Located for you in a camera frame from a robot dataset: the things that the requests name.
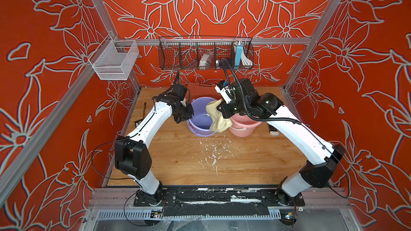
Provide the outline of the purple plastic bucket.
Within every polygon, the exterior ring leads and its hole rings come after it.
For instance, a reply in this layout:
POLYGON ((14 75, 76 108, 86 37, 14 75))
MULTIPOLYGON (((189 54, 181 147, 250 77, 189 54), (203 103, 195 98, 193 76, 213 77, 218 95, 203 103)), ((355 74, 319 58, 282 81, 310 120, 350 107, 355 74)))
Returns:
POLYGON ((199 97, 191 102, 194 115, 192 119, 187 121, 187 126, 198 137, 206 138, 215 134, 215 132, 210 130, 213 120, 206 111, 208 103, 213 101, 215 99, 212 97, 199 97))

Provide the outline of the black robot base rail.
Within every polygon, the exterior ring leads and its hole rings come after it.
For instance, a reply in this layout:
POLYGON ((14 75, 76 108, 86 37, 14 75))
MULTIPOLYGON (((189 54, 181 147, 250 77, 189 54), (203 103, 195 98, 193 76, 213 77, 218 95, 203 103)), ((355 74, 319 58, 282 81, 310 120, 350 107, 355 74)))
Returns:
POLYGON ((136 207, 159 207, 166 217, 272 217, 279 218, 290 209, 305 206, 302 194, 280 204, 277 185, 163 186, 160 202, 149 204, 149 196, 138 191, 136 207))

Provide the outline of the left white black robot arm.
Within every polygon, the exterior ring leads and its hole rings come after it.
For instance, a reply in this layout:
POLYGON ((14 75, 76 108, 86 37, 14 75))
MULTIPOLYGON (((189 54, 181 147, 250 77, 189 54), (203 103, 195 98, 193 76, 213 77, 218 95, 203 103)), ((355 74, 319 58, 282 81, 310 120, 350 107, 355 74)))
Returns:
POLYGON ((168 92, 153 97, 154 106, 143 121, 127 136, 114 142, 115 168, 133 179, 139 186, 143 200, 158 205, 162 200, 162 183, 154 176, 149 146, 167 119, 176 124, 192 119, 191 99, 168 92))

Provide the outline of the light blue box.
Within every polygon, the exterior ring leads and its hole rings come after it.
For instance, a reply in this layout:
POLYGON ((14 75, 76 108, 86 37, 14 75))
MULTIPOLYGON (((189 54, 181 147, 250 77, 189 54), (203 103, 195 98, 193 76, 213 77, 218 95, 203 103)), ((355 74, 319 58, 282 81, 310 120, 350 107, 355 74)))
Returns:
POLYGON ((234 58, 234 69, 238 69, 240 64, 241 64, 241 56, 243 54, 243 45, 241 42, 234 42, 234 52, 235 52, 235 58, 234 58))

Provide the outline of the yellow stained cloth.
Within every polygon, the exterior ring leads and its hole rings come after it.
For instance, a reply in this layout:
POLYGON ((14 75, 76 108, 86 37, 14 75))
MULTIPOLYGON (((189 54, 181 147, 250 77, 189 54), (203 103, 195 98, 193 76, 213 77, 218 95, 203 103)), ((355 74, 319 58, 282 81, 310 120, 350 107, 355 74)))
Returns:
POLYGON ((210 131, 216 133, 222 133, 232 126, 231 119, 224 119, 222 113, 217 110, 217 107, 221 104, 221 102, 222 99, 212 101, 208 103, 205 108, 207 115, 212 119, 210 131))

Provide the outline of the clear plastic bottle in basket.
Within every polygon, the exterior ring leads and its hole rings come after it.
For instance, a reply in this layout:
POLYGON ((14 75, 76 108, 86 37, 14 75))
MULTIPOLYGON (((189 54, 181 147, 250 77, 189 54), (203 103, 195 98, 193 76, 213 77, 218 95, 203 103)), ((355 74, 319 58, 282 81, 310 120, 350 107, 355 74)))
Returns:
POLYGON ((213 57, 214 54, 212 52, 204 53, 200 59, 199 70, 207 70, 208 68, 210 68, 213 62, 213 57))

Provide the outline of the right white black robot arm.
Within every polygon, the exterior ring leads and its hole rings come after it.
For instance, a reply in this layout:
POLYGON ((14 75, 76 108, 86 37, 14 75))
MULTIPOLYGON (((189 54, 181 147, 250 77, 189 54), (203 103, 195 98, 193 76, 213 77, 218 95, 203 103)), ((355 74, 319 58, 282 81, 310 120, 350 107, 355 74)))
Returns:
POLYGON ((274 94, 259 95, 249 79, 233 83, 220 81, 215 90, 223 99, 217 110, 225 119, 240 114, 253 121, 266 122, 306 156, 305 166, 285 178, 276 189, 279 204, 287 206, 302 191, 311 187, 323 188, 329 183, 345 154, 343 146, 333 145, 311 131, 274 94))

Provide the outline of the pink plastic bucket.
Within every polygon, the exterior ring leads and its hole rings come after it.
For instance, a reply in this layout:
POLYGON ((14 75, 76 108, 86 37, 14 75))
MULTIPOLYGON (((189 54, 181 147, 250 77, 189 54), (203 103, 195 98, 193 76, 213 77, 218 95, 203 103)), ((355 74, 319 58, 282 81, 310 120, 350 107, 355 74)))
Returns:
POLYGON ((251 120, 246 115, 235 114, 230 118, 232 126, 229 131, 240 138, 250 136, 262 122, 251 120))

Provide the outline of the black white handled brush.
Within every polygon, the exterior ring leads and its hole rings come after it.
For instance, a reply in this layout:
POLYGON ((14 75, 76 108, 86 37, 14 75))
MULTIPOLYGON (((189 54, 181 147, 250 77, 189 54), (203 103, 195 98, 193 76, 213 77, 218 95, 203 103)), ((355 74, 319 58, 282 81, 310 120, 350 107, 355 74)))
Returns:
POLYGON ((278 136, 279 135, 279 131, 277 130, 277 128, 275 128, 274 126, 272 126, 272 125, 268 125, 268 128, 269 128, 269 134, 271 135, 271 136, 278 136))

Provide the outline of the small black yellow card device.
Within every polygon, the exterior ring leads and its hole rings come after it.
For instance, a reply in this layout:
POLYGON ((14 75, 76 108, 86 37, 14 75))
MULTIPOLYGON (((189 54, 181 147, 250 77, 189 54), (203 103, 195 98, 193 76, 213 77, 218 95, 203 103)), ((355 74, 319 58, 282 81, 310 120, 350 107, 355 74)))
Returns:
POLYGON ((138 127, 143 122, 143 119, 139 119, 134 122, 135 126, 138 127))

